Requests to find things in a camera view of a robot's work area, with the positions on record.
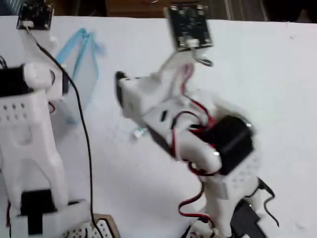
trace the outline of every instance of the connector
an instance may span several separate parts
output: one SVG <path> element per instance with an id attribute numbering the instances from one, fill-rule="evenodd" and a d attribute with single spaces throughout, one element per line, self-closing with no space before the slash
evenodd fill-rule
<path id="1" fill-rule="evenodd" d="M 196 48 L 199 46 L 199 40 L 198 39 L 187 39 L 186 44 L 189 48 Z"/>
<path id="2" fill-rule="evenodd" d="M 29 27 L 29 28 L 33 28 L 34 27 L 34 23 L 33 21 L 22 21 L 22 26 Z"/>

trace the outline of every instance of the red and black wire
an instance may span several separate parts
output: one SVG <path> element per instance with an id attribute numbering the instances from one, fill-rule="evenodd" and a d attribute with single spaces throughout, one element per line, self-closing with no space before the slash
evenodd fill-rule
<path id="1" fill-rule="evenodd" d="M 186 98 L 188 98 L 189 100 L 191 100 L 191 102 L 198 106 L 200 109 L 202 109 L 207 117 L 208 117 L 208 123 L 207 125 L 203 125 L 202 120 L 193 112 L 191 111 L 181 111 L 179 112 L 172 120 L 172 124 L 171 124 L 171 130 L 172 130 L 172 143 L 171 143 L 171 154 L 172 156 L 176 156 L 176 135 L 175 135 L 175 126 L 177 124 L 177 120 L 179 119 L 179 117 L 183 114 L 190 114 L 193 115 L 194 117 L 196 117 L 199 120 L 199 128 L 195 128 L 195 129 L 190 129 L 190 132 L 192 133 L 198 133 L 198 132 L 202 132 L 208 128 L 210 128 L 213 123 L 214 123 L 214 119 L 213 117 L 209 114 L 208 110 L 206 107 L 204 107 L 202 104 L 200 104 L 199 102 L 197 102 L 196 100 L 193 100 L 192 98 L 190 98 L 189 96 L 187 96 L 186 93 L 186 83 L 188 82 L 189 78 L 192 76 L 194 72 L 194 65 L 193 64 L 187 64 L 184 66 L 184 73 L 183 73 L 183 81 L 181 83 L 180 86 L 180 93 L 181 95 L 185 96 Z M 187 162 L 188 165 L 188 169 L 194 173 L 195 175 L 197 175 L 198 177 L 210 177 L 210 176 L 214 176 L 217 172 L 215 173 L 209 173 L 205 170 L 202 169 L 197 169 L 193 167 L 193 162 L 189 162 L 183 159 L 183 161 Z M 198 199 L 200 199 L 204 193 L 204 189 L 205 189 L 205 185 L 204 183 L 200 180 L 201 184 L 202 184 L 202 188 L 201 191 L 194 197 L 184 200 L 182 201 L 179 205 L 178 205 L 178 211 L 179 213 L 184 216 L 184 217 L 196 217 L 196 218 L 201 218 L 203 220 L 207 220 L 210 222 L 211 227 L 214 228 L 215 224 L 212 221 L 211 217 L 208 214 L 200 214 L 200 213 L 185 213 L 181 211 L 181 208 L 185 205 L 191 204 L 195 201 L 197 201 Z"/>

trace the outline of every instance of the cable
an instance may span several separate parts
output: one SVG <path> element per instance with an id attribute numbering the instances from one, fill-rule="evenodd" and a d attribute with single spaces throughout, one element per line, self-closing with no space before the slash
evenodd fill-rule
<path id="1" fill-rule="evenodd" d="M 262 179 L 259 178 L 259 188 L 260 189 L 265 189 L 270 195 L 271 197 L 269 197 L 267 200 L 264 201 L 264 210 L 266 211 L 266 213 L 272 217 L 273 220 L 275 220 L 277 226 L 279 227 L 279 222 L 278 220 L 272 215 L 272 213 L 269 212 L 269 210 L 267 209 L 267 203 L 269 203 L 270 201 L 272 201 L 275 198 L 275 194 L 273 192 L 273 190 L 265 183 L 263 182 Z"/>
<path id="2" fill-rule="evenodd" d="M 210 177 L 218 173 L 218 171 L 213 173 L 208 173 L 206 170 L 197 170 L 193 167 L 193 162 L 188 163 L 188 168 L 193 174 L 196 174 L 197 176 Z"/>
<path id="3" fill-rule="evenodd" d="M 186 93 L 186 84 L 187 81 L 191 78 L 191 76 L 194 73 L 194 64 L 193 63 L 189 63 L 183 66 L 183 82 L 180 85 L 180 93 L 182 95 L 185 95 Z"/>
<path id="4" fill-rule="evenodd" d="M 25 27 L 26 31 L 28 33 L 28 35 L 33 39 L 33 41 L 35 42 L 35 44 L 37 45 L 37 47 L 46 55 L 48 56 L 55 64 L 56 66 L 63 72 L 63 74 L 65 74 L 65 76 L 67 77 L 69 83 L 72 85 L 72 87 L 75 90 L 75 94 L 76 94 L 76 98 L 77 98 L 77 103 L 78 103 L 78 108 L 79 108 L 79 113 L 80 113 L 80 119 L 81 122 L 83 124 L 83 128 L 84 128 L 84 132 L 85 132 L 85 137 L 86 137 L 86 141 L 87 141 L 87 149 L 88 149 L 88 159 L 89 159 L 89 177 L 90 177 L 90 215 L 91 215 L 91 220 L 93 225 L 95 226 L 95 228 L 97 229 L 100 237 L 103 237 L 103 234 L 101 233 L 99 227 L 96 224 L 95 218 L 94 218 L 94 210 L 93 210 L 93 169 L 92 169 L 92 156 L 91 156 L 91 149 L 90 149 L 90 142 L 89 142 L 89 136 L 88 136 L 88 131 L 86 128 L 86 124 L 85 124 L 85 119 L 84 119 L 84 114 L 83 114 L 83 109 L 81 106 L 81 102 L 80 102 L 80 97 L 79 97 L 79 92 L 78 89 L 75 85 L 75 83 L 73 82 L 73 80 L 70 78 L 70 76 L 68 75 L 68 73 L 66 72 L 66 70 L 55 60 L 55 58 L 44 48 L 42 47 L 38 41 L 35 39 L 35 37 L 32 35 L 29 27 Z"/>
<path id="5" fill-rule="evenodd" d="M 211 62 L 209 59 L 204 59 L 204 58 L 198 58 L 196 55 L 196 49 L 194 47 L 190 48 L 191 52 L 192 52 L 192 57 L 194 58 L 194 60 L 196 60 L 198 63 L 201 63 L 205 66 L 208 67 L 212 67 L 213 66 L 213 62 Z"/>
<path id="6" fill-rule="evenodd" d="M 177 158 L 177 155 L 176 155 L 176 135 L 175 135 L 175 126 L 176 126 L 176 123 L 177 123 L 177 120 L 178 118 L 182 115 L 182 114 L 190 114 L 190 115 L 193 115 L 195 116 L 199 121 L 200 121 L 200 124 L 202 123 L 201 119 L 193 112 L 191 111 L 181 111 L 179 112 L 172 120 L 172 124 L 171 124 L 171 127 L 170 129 L 172 130 L 172 143 L 171 143 L 171 154 L 172 156 L 176 157 Z"/>
<path id="7" fill-rule="evenodd" d="M 179 205 L 178 205 L 178 212 L 180 215 L 184 216 L 184 217 L 196 217 L 196 218 L 204 218 L 204 219 L 207 219 L 208 221 L 210 221 L 211 223 L 211 226 L 214 228 L 215 227 L 215 224 L 214 222 L 212 221 L 212 219 L 210 218 L 209 215 L 207 214 L 200 214 L 200 213 L 186 213 L 186 212 L 182 212 L 181 211 L 181 208 L 185 205 L 188 205 L 188 204 L 191 204 L 193 202 L 196 202 L 199 198 L 202 197 L 203 193 L 204 193 L 204 190 L 205 190 L 205 185 L 204 183 L 200 180 L 201 184 L 202 184 L 202 188 L 200 190 L 200 192 L 192 197 L 192 198 L 189 198 L 189 199 L 186 199 L 184 201 L 182 201 Z"/>
<path id="8" fill-rule="evenodd" d="M 266 211 L 266 213 L 276 222 L 277 226 L 279 227 L 279 222 L 278 220 L 276 219 L 275 216 L 272 215 L 272 213 L 269 212 L 269 210 L 267 209 L 267 204 L 269 202 L 271 202 L 274 198 L 275 198 L 275 193 L 273 192 L 273 190 L 265 183 L 263 182 L 262 179 L 258 178 L 259 180 L 259 185 L 258 187 L 254 190 L 254 192 L 251 194 L 251 195 L 248 195 L 248 196 L 245 196 L 246 198 L 250 198 L 252 196 L 254 196 L 254 194 L 256 194 L 256 192 L 261 189 L 261 190 L 265 190 L 267 191 L 271 197 L 269 197 L 268 199 L 266 199 L 263 203 L 264 205 L 264 210 Z"/>
<path id="9" fill-rule="evenodd" d="M 50 111 L 50 114 L 54 113 L 56 111 L 56 108 L 53 103 L 49 102 L 49 105 L 52 107 L 52 110 Z"/>
<path id="10" fill-rule="evenodd" d="M 0 65 L 2 66 L 2 68 L 8 68 L 8 66 L 6 65 L 6 61 L 2 56 L 0 56 Z"/>
<path id="11" fill-rule="evenodd" d="M 194 64 L 186 64 L 184 65 L 184 72 L 183 72 L 183 82 L 181 83 L 180 86 L 180 93 L 181 95 L 183 95 L 184 97 L 188 98 L 189 100 L 192 101 L 192 103 L 194 103 L 196 106 L 198 106 L 200 109 L 202 109 L 207 117 L 208 117 L 208 124 L 206 126 L 206 128 L 209 128 L 213 123 L 214 123 L 214 119 L 213 117 L 209 114 L 207 108 L 205 108 L 202 104 L 200 104 L 199 102 L 195 101 L 194 99 L 192 99 L 191 97 L 187 96 L 186 93 L 186 84 L 188 82 L 188 80 L 190 79 L 190 77 L 193 75 L 194 72 Z M 197 129 L 196 132 L 200 132 L 203 131 L 203 129 Z"/>

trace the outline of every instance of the hole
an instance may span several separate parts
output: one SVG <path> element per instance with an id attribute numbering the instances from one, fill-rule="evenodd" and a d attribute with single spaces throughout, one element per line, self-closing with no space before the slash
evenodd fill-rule
<path id="1" fill-rule="evenodd" d="M 160 116 L 160 121 L 161 121 L 161 122 L 165 121 L 166 116 L 167 116 L 167 110 L 165 110 L 165 111 L 162 112 L 162 115 Z"/>
<path id="2" fill-rule="evenodd" d="M 133 104 L 132 104 L 132 103 L 129 103 L 129 108 L 130 108 L 130 111 L 133 111 L 134 106 L 133 106 Z"/>

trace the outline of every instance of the electronics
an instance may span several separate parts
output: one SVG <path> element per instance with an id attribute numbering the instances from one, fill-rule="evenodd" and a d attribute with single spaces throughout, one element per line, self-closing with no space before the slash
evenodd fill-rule
<path id="1" fill-rule="evenodd" d="M 53 4 L 41 1 L 25 1 L 21 5 L 16 28 L 25 29 L 23 22 L 26 21 L 33 23 L 29 25 L 33 30 L 50 30 L 53 14 Z"/>
<path id="2" fill-rule="evenodd" d="M 189 51 L 186 41 L 197 39 L 196 49 L 212 47 L 204 7 L 202 5 L 180 3 L 166 9 L 173 40 L 177 51 Z"/>

